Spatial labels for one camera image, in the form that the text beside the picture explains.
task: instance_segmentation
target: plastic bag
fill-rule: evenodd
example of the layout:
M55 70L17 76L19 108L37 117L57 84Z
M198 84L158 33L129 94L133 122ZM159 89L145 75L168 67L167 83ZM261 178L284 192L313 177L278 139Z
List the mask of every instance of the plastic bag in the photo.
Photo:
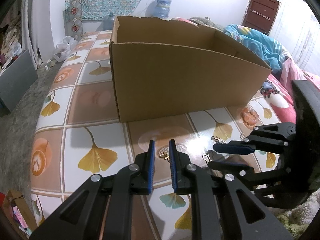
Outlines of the plastic bag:
M13 43L9 45L9 50L5 54L5 60L8 60L8 58L19 55L22 52L21 44L15 40Z
M53 50L53 57L58 62L64 61L71 55L71 51L76 47L77 43L78 42L70 36L64 37L63 40L60 41Z

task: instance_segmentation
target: ginkgo leaf pattern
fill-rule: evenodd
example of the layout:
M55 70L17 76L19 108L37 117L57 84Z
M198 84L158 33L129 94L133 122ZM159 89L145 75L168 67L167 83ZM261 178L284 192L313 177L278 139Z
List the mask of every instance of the ginkgo leaf pattern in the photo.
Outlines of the ginkgo leaf pattern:
M272 112L268 108L263 108L263 116L266 119L270 119L272 117Z
M81 41L87 41L87 40L91 40L92 38L89 38L89 37L84 37L81 39Z
M51 100L51 102L41 111L40 114L43 117L50 116L50 115L52 115L53 113L57 112L60 109L60 105L53 101L54 100L54 96L55 96L55 91L53 91L52 100L51 100L51 95L47 97L47 98L49 98Z
M87 127L84 127L90 134L92 140L91 150L79 161L78 168L84 171L98 173L100 170L106 171L111 164L118 159L118 154L109 149L99 148L95 142L92 133Z
M81 58L81 56L77 55L77 53L75 52L75 54L73 56L71 56L70 58L68 58L66 61L72 61L72 60L76 60L78 58Z
M45 103L48 103L48 102L50 102L50 101L51 101L51 95L48 95L48 96L45 98L44 102L45 102Z
M231 138L232 131L233 131L232 126L227 123L217 122L217 120L209 112L207 111L205 112L208 113L212 117L212 119L216 122L216 127L213 131L213 136L219 137L225 141Z
M95 70L92 70L89 73L89 75L99 76L99 75L105 74L111 70L111 67L103 67L103 66L101 66L100 62L98 62L98 61L96 61L96 62L99 64L99 67L96 68Z
M100 45L109 45L109 43L110 43L110 41L104 40L104 42L103 42L103 43L100 43Z
M36 200L32 200L32 207L33 207L33 210L35 211L35 213L36 213L38 216L41 216L39 207L38 207L38 205L37 205L37 199L36 199Z
M42 209L42 205L41 205L40 199L39 199L38 195L36 195L36 196L37 196L37 198L36 198L35 201L32 201L32 205L33 205L33 208L34 208L36 214L37 214L38 216L42 216L40 222L38 223L38 225L41 225L41 224L45 221L45 218L44 218L43 209ZM39 201L39 204L40 204L41 213L40 213L40 210L39 210L38 205L37 205L37 202L38 202L38 201Z
M186 212L175 222L174 228L175 229L189 229L191 230L191 200L189 195L189 206Z
M261 155L266 155L267 152L264 151L260 151L260 150L256 150L258 153L260 153Z
M162 195L159 198L166 207L171 207L173 209L184 207L186 205L184 199L176 193Z
M276 156L274 153L267 152L267 160L266 160L266 167L272 168L276 163Z

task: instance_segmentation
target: pink blanket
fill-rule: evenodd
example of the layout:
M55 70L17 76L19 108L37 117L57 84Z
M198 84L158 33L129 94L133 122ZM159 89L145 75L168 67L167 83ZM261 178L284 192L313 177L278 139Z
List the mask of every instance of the pink blanket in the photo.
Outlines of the pink blanket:
M282 73L280 82L283 87L292 96L292 80L309 80L314 84L316 88L320 90L320 77L312 73L301 70L298 65L294 62L292 56L288 53L288 59L282 64Z
M320 77L304 70L301 70L294 62L289 52L288 57L282 64L280 81L273 75L263 84L260 92L275 111L281 122L296 122L296 112L292 100L292 80L309 80L320 90Z
M261 94L270 104L281 122L296 122L293 100L287 90L273 76L269 75L260 89Z

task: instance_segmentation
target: cardboard box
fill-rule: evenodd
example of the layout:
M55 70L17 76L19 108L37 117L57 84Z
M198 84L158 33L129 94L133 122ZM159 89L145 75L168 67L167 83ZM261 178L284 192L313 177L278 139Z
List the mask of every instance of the cardboard box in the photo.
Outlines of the cardboard box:
M27 225L29 226L29 228L34 231L37 228L37 223L36 223L36 219L33 215L33 213L31 212L30 208L28 207L26 201L21 197L22 193L14 190L14 189L10 189L3 201L2 204L2 209L4 211L4 214L6 215L7 219L9 220L9 222L12 224L13 228L15 229L15 231L22 237L22 239L27 240L27 235L25 233L23 233L19 227L17 226L17 224L15 223L15 221L13 220L12 216L10 215L10 201L15 201L18 209L20 210L21 215L23 216L25 222L27 223Z
M159 18L117 17L110 58L121 122L246 104L271 73L216 29Z

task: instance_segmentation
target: door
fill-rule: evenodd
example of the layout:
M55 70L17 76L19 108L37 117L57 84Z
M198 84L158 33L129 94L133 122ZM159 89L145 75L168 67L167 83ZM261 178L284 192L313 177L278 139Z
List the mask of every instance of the door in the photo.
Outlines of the door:
M251 0L242 25L268 35L278 6L277 0Z

